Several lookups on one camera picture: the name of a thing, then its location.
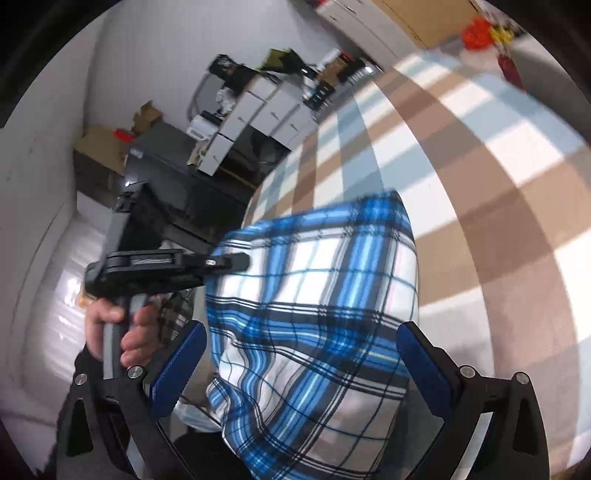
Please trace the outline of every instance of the handle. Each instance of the handle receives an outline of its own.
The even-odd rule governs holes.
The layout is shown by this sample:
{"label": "handle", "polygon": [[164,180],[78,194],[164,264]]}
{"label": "handle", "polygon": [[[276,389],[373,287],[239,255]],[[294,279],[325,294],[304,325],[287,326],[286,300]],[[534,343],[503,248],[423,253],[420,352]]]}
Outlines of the handle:
{"label": "handle", "polygon": [[119,323],[107,323],[103,331],[103,379],[120,378],[125,373],[121,365],[121,340],[132,325],[131,319],[136,312],[150,302],[147,295],[135,297],[119,297],[113,302],[125,311],[123,321]]}

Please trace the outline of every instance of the white drawer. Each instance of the white drawer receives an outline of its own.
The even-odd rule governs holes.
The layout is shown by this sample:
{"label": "white drawer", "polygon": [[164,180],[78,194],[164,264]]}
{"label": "white drawer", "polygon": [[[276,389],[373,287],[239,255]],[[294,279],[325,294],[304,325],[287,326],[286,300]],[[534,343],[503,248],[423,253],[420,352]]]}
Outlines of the white drawer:
{"label": "white drawer", "polygon": [[299,136],[302,132],[310,132],[315,126],[312,111],[308,107],[300,105],[271,136],[280,144],[289,148],[296,136]]}
{"label": "white drawer", "polygon": [[207,149],[205,157],[199,164],[199,170],[208,175],[213,175],[219,167],[219,164],[232,148],[233,144],[234,142],[232,140],[227,139],[223,135],[216,135]]}
{"label": "white drawer", "polygon": [[308,135],[310,135],[318,125],[315,122],[310,122],[303,128],[294,138],[291,139],[289,145],[286,145],[290,150],[295,150]]}
{"label": "white drawer", "polygon": [[268,100],[277,89],[278,85],[275,85],[275,83],[265,77],[258,76],[252,81],[248,91],[262,100]]}
{"label": "white drawer", "polygon": [[339,0],[338,3],[378,37],[398,59],[419,51],[402,28],[372,0]]}
{"label": "white drawer", "polygon": [[384,70],[397,63],[398,57],[345,7],[329,2],[320,7],[318,13],[345,33]]}
{"label": "white drawer", "polygon": [[289,93],[278,90],[269,102],[261,109],[260,113],[251,122],[251,125],[267,136],[296,108],[298,100]]}
{"label": "white drawer", "polygon": [[242,95],[224,121],[220,133],[230,140],[236,140],[264,103],[251,93]]}

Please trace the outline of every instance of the black desk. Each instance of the black desk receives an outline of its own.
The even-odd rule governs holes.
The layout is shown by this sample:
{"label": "black desk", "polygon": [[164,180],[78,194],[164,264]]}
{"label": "black desk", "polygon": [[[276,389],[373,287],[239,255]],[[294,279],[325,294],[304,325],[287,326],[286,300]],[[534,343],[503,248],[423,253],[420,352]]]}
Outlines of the black desk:
{"label": "black desk", "polygon": [[215,243],[240,227],[254,191],[225,172],[210,177],[188,166],[194,147],[187,134],[158,122],[131,144],[125,181],[149,181],[180,227]]}

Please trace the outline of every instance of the plaid pillow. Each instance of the plaid pillow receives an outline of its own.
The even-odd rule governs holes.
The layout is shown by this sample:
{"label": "plaid pillow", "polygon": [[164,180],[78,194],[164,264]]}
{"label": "plaid pillow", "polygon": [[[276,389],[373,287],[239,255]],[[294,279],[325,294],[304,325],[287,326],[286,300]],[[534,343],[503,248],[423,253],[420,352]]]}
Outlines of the plaid pillow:
{"label": "plaid pillow", "polygon": [[258,479],[369,478],[408,385],[397,327],[418,310],[399,195],[259,222],[215,253],[233,252],[249,270],[206,283],[226,443]]}

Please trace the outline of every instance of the hand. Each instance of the hand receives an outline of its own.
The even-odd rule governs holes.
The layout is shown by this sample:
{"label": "hand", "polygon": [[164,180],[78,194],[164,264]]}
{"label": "hand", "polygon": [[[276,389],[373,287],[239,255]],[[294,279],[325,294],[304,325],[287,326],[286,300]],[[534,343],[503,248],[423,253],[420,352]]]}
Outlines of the hand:
{"label": "hand", "polygon": [[[94,301],[86,310],[85,335],[88,350],[98,360],[103,358],[103,330],[105,323],[119,323],[125,312],[114,306],[107,299]],[[125,368],[135,365],[146,366],[156,350],[160,348],[158,340],[158,309],[149,304],[138,310],[134,316],[135,328],[125,334],[121,340],[121,365]]]}

